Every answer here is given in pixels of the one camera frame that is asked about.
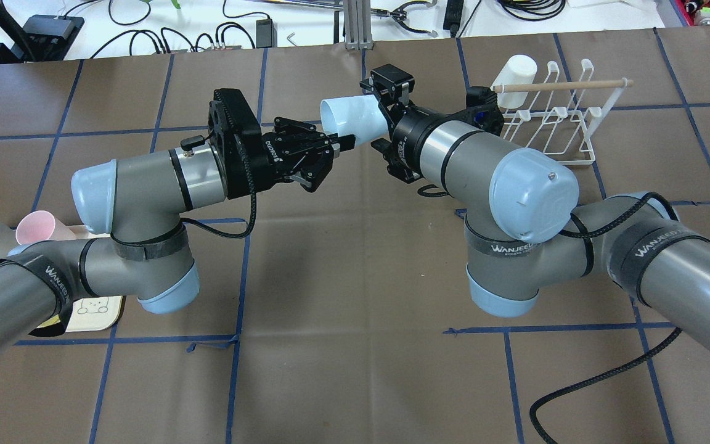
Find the power adapter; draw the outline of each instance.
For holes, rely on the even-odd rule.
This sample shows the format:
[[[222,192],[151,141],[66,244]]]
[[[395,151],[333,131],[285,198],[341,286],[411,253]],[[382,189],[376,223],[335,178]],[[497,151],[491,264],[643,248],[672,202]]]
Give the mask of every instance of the power adapter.
[[[273,19],[256,21],[256,47],[277,47],[279,37],[275,31]]]

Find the beige tray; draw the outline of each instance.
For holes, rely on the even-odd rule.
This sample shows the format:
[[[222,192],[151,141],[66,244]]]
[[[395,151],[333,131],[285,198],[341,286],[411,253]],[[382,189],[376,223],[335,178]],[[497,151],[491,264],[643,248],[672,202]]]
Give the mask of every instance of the beige tray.
[[[93,235],[87,231],[84,225],[73,225],[68,227],[79,239],[91,239],[108,237],[108,235]],[[116,322],[122,312],[124,296],[109,296],[106,298],[83,298],[73,303],[73,314],[70,315],[68,332],[91,332],[104,331]],[[48,326],[56,323],[59,317],[53,318],[40,324]]]

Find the black pole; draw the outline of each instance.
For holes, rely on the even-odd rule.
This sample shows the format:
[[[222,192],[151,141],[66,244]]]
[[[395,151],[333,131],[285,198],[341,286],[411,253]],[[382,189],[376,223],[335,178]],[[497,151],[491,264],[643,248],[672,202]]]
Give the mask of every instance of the black pole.
[[[11,37],[17,47],[23,51],[23,54],[28,57],[28,61],[39,62],[43,59],[43,51],[26,35],[22,26],[18,25],[18,22],[9,15],[2,3],[0,3],[0,27]]]

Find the robotic arm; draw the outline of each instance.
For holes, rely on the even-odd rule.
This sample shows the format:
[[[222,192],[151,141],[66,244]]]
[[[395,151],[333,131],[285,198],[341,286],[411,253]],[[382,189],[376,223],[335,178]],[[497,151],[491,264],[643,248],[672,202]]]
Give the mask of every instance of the robotic arm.
[[[169,313],[199,293],[199,274],[180,213],[251,196],[276,183],[314,192],[355,137],[324,134],[314,125],[276,118],[261,127],[242,93],[219,89],[210,103],[209,136],[180,148],[111,160],[73,175],[71,188],[84,224],[110,238],[38,242],[0,261],[0,351],[55,315],[62,334],[79,298],[135,295],[144,309]]]
[[[425,177],[467,206],[466,273],[481,309],[519,316],[541,287],[607,272],[710,350],[710,241],[680,224],[661,196],[577,207],[569,169],[499,137],[502,116],[486,88],[468,91],[468,109],[443,115],[412,103],[414,79],[392,65],[361,87],[386,119],[389,137],[372,147],[388,173],[406,183]],[[323,124],[334,130],[339,121]]]

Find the wooden rod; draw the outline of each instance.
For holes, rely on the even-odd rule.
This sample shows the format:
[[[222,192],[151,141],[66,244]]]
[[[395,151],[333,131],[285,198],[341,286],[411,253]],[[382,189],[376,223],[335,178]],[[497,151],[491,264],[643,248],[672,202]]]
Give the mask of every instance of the wooden rod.
[[[558,91],[561,89],[625,88],[634,86],[634,80],[562,81],[558,83],[497,84],[495,93],[533,93],[536,91]]]

